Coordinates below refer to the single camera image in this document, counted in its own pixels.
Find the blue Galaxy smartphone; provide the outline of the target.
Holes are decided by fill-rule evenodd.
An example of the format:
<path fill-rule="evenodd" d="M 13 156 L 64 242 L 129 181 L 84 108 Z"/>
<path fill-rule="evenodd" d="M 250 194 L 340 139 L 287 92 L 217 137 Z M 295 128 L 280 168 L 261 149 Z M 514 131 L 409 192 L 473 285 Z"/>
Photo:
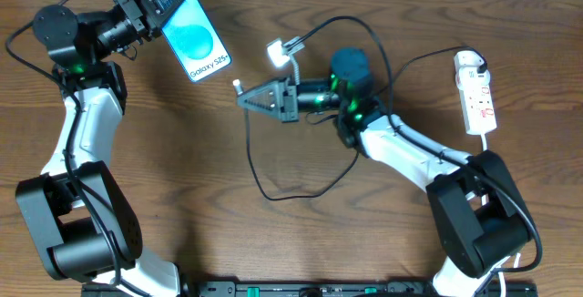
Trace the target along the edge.
<path fill-rule="evenodd" d="M 199 0 L 185 0 L 163 27 L 163 34 L 193 83 L 231 63 L 227 48 Z"/>

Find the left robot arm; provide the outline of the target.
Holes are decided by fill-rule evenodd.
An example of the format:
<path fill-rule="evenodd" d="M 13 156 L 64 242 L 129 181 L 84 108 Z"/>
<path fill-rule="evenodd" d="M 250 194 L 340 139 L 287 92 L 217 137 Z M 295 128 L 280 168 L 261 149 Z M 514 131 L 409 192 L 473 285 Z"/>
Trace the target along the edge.
<path fill-rule="evenodd" d="M 39 10 L 28 28 L 53 61 L 47 77 L 65 121 L 40 174 L 15 199 L 47 274 L 80 282 L 97 296 L 191 296 L 179 267 L 147 249 L 136 213 L 109 170 L 128 97 L 114 53 L 160 36 L 185 0 L 113 0 L 108 11 L 77 14 L 64 3 Z"/>

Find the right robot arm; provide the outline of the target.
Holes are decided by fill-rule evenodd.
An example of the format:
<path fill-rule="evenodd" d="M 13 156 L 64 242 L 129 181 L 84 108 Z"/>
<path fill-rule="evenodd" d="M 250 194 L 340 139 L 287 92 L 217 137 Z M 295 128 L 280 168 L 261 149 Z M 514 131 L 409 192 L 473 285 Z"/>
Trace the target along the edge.
<path fill-rule="evenodd" d="M 373 94 L 373 74 L 358 48 L 337 51 L 324 79 L 272 79 L 250 90 L 233 87 L 246 113 L 294 122 L 302 112 L 333 110 L 343 144 L 396 170 L 428 198 L 445 263 L 432 279 L 444 296 L 476 296 L 507 271 L 505 262 L 529 242 L 541 244 L 505 162 L 484 150 L 473 156 L 407 126 Z"/>

